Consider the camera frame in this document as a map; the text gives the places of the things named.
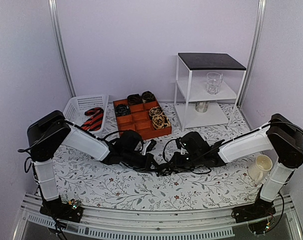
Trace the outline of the black white floral tie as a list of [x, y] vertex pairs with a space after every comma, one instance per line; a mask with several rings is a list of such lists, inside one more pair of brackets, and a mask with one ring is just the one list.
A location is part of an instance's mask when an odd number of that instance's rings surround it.
[[176, 173], [175, 168], [169, 166], [169, 167], [165, 168], [165, 171], [164, 171], [163, 175], [157, 175], [156, 174], [156, 176], [157, 177], [166, 177], [166, 176], [170, 176], [170, 175], [175, 174], [175, 173]]

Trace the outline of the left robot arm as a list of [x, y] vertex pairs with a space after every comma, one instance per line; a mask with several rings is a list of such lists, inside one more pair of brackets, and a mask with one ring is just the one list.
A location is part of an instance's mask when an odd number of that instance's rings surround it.
[[136, 171], [158, 172], [161, 166], [148, 151], [142, 136], [131, 129], [120, 130], [120, 137], [108, 140], [97, 137], [76, 125], [55, 110], [27, 129], [29, 147], [18, 149], [31, 159], [36, 182], [40, 187], [46, 208], [55, 217], [66, 213], [56, 184], [53, 157], [61, 147], [68, 147], [85, 153], [105, 165], [124, 164]]

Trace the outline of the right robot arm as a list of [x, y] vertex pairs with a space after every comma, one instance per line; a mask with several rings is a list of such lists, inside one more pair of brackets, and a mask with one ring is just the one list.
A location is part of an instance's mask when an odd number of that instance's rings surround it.
[[[178, 128], [173, 130], [173, 134], [160, 138], [161, 146], [165, 147], [165, 141], [182, 137], [190, 132], [198, 132], [204, 141], [209, 145], [235, 137], [237, 134], [244, 135], [249, 130], [243, 119], [235, 120], [231, 126], [224, 125], [194, 127], [181, 132]], [[263, 150], [250, 151], [249, 154], [235, 159], [225, 166], [209, 167], [210, 173], [195, 174], [185, 171], [174, 175], [169, 173], [167, 176], [159, 175], [163, 178], [165, 189], [168, 186], [178, 187], [173, 196], [168, 195], [168, 199], [162, 200], [163, 209], [174, 210], [192, 210], [199, 208], [222, 208], [227, 206], [236, 206], [241, 204], [250, 204], [255, 201], [259, 188], [265, 183], [268, 175], [262, 182], [254, 183], [248, 175], [248, 168], [254, 163], [255, 158], [262, 154]]]

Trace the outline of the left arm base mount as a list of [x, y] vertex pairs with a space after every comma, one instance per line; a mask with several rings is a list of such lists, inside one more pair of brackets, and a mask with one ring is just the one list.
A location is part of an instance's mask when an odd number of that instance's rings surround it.
[[60, 196], [54, 200], [46, 200], [41, 194], [42, 205], [39, 212], [43, 215], [52, 217], [55, 220], [65, 220], [74, 223], [80, 223], [84, 208], [79, 200], [71, 199], [68, 202], [62, 202]]

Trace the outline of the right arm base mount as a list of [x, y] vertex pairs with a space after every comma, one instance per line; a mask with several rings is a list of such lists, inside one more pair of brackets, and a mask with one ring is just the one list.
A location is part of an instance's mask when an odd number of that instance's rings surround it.
[[256, 200], [252, 204], [234, 207], [231, 212], [231, 217], [236, 223], [250, 222], [248, 229], [254, 235], [263, 235], [272, 229], [275, 223], [274, 214], [276, 213], [274, 202], [264, 200]]

